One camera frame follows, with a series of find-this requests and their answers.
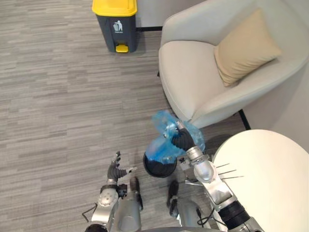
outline armchair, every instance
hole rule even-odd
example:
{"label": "armchair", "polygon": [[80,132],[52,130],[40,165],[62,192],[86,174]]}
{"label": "armchair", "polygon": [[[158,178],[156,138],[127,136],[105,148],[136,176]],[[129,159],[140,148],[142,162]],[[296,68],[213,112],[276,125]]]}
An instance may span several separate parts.
{"label": "armchair", "polygon": [[[256,8],[282,56],[234,87],[224,87],[213,49]],[[308,60],[308,29],[282,0],[207,0],[168,18],[162,29],[159,70],[166,97],[182,120],[198,128],[219,122],[266,94]]]}

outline white round table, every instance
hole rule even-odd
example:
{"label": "white round table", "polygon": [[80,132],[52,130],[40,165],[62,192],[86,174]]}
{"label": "white round table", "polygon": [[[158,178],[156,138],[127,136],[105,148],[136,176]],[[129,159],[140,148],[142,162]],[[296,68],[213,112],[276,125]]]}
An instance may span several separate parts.
{"label": "white round table", "polygon": [[214,165],[265,232],[309,232],[309,154],[266,130],[241,132],[218,149]]}

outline gray trash bin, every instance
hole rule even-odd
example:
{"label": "gray trash bin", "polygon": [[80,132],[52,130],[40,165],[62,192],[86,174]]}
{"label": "gray trash bin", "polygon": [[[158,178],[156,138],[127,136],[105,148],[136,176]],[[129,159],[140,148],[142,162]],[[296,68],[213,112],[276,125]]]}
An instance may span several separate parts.
{"label": "gray trash bin", "polygon": [[136,0],[93,0],[105,43],[111,52],[134,52],[136,39]]}

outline blue plastic bag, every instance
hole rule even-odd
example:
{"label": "blue plastic bag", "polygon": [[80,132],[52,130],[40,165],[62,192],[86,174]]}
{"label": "blue plastic bag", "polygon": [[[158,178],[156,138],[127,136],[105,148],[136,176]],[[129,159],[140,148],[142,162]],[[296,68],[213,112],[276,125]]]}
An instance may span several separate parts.
{"label": "blue plastic bag", "polygon": [[[146,149],[148,160],[155,160],[162,164],[174,163],[178,156],[184,155],[185,151],[177,148],[171,143],[171,139],[177,131],[177,121],[180,119],[173,117],[168,111],[159,111],[152,117],[156,129],[161,134],[153,140]],[[182,122],[191,134],[195,144],[204,151],[205,140],[202,132],[188,122]]]}

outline white wall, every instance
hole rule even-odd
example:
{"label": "white wall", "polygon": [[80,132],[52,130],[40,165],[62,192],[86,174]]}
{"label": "white wall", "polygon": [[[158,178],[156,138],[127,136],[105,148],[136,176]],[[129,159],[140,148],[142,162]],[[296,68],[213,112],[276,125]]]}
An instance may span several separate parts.
{"label": "white wall", "polygon": [[171,15],[204,0],[138,0],[137,27],[160,27]]}
{"label": "white wall", "polygon": [[[309,27],[309,1],[285,2]],[[246,107],[244,112],[253,129],[269,129],[284,134],[309,152],[309,64]]]}

